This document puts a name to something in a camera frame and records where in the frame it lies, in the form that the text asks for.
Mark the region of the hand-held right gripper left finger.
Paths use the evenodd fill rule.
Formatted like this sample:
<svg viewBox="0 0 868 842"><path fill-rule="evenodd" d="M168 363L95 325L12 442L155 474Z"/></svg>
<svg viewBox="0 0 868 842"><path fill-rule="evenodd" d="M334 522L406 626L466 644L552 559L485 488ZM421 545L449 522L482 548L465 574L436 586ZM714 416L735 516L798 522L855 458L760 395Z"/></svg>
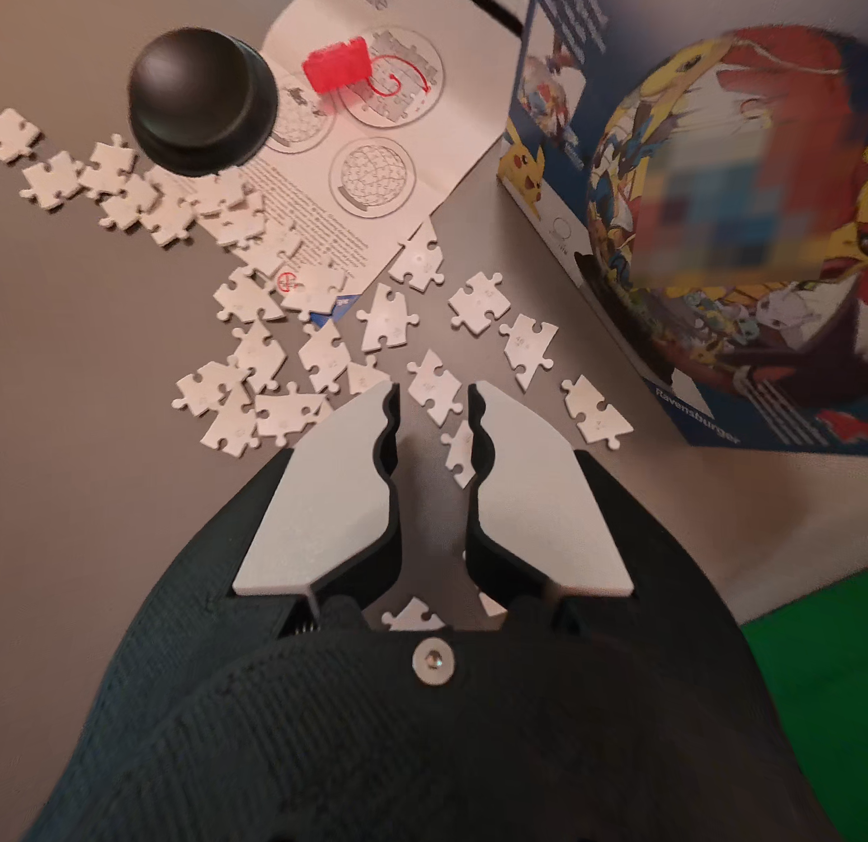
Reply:
<svg viewBox="0 0 868 842"><path fill-rule="evenodd" d="M331 413L292 451L240 569L237 596L334 596L366 608L402 567L396 383Z"/></svg>

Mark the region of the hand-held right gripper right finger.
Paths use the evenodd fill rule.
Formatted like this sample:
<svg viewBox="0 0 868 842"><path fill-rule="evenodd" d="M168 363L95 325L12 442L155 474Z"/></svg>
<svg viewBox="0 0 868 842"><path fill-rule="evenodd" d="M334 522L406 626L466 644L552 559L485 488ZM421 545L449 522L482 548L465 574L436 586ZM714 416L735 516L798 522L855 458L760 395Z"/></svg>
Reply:
<svg viewBox="0 0 868 842"><path fill-rule="evenodd" d="M569 441L486 381L468 390L466 567L507 609L517 598L627 598L635 590Z"/></svg>

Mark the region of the scatter of white puzzle pieces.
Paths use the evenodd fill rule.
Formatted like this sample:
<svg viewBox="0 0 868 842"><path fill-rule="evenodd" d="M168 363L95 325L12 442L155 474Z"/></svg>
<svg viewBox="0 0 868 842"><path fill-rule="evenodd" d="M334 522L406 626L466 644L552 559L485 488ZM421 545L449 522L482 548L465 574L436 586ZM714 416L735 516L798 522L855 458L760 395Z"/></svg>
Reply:
<svg viewBox="0 0 868 842"><path fill-rule="evenodd" d="M303 278L292 283L282 307L275 303L286 274L287 270L275 267L274 275L267 275L265 265L233 271L214 298L221 306L219 319L236 318L244 324L233 329L235 351L225 362L208 362L176 384L179 397L172 402L174 409L192 416L213 414L201 444L217 452L241 457L257 448L262 438L272 438L278 448L284 449L291 435L301 435L308 426L324 422L376 384L395 383L377 369L374 353L384 347L404 345L406 330L418 323L418 317L406 314L405 297L394 291L394 285L379 284L371 311L358 314L366 328L362 346L365 362L357 364L333 320L321 326L313 323L313 295L302 292ZM446 467L461 467L453 478L460 486L467 486L475 475L468 416L454 435L445 434L442 441L450 446ZM294 448L275 462L278 474L274 490L254 495L254 515L247 518L247 528L205 531L229 543L223 556L229 568L224 582L231 596L237 596L233 592L234 577ZM308 596L237 597L287 597L320 606Z"/></svg>

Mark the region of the blue puzzle box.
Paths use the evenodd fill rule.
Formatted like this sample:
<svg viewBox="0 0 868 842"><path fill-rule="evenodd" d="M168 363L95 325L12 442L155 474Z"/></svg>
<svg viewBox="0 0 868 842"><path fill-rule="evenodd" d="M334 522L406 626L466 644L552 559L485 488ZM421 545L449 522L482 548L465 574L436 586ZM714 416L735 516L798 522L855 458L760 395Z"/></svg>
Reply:
<svg viewBox="0 0 868 842"><path fill-rule="evenodd" d="M867 0L528 0L497 175L690 445L866 457Z"/></svg>

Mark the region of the green plastic bin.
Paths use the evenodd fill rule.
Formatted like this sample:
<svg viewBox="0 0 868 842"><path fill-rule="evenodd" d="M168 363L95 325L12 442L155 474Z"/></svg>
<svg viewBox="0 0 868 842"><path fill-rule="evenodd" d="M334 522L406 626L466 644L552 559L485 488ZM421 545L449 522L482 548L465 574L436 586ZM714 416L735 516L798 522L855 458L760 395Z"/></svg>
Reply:
<svg viewBox="0 0 868 842"><path fill-rule="evenodd" d="M742 626L802 771L845 840L867 839L867 572Z"/></svg>

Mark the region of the white folded leaflet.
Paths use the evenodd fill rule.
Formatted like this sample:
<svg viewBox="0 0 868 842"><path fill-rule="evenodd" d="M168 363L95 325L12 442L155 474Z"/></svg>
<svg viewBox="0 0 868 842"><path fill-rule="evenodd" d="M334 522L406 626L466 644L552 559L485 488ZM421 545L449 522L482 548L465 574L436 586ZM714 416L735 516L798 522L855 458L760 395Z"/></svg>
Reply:
<svg viewBox="0 0 868 842"><path fill-rule="evenodd" d="M317 95L301 63L362 36L372 75ZM472 0L292 0L261 54L279 92L266 145L240 168L263 207L224 246L255 265L345 275L339 319L505 127L519 42Z"/></svg>

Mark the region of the black round stand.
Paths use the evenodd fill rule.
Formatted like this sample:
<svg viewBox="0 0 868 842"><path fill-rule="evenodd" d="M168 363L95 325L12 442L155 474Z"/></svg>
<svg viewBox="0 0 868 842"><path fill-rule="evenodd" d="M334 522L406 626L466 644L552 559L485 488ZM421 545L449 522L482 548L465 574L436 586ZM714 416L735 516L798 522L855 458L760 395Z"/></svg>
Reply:
<svg viewBox="0 0 868 842"><path fill-rule="evenodd" d="M262 55L233 36L186 27L163 33L136 57L128 122L149 160L191 178L249 162L278 116L278 85Z"/></svg>

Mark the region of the red plastic clip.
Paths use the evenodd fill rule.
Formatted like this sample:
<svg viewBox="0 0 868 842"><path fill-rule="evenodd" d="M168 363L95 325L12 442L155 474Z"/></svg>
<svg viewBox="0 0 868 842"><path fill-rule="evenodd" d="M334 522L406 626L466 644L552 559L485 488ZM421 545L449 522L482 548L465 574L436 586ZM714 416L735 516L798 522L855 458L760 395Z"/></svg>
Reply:
<svg viewBox="0 0 868 842"><path fill-rule="evenodd" d="M301 68L317 95L329 95L367 80L373 72L373 61L367 42L358 36L311 52Z"/></svg>

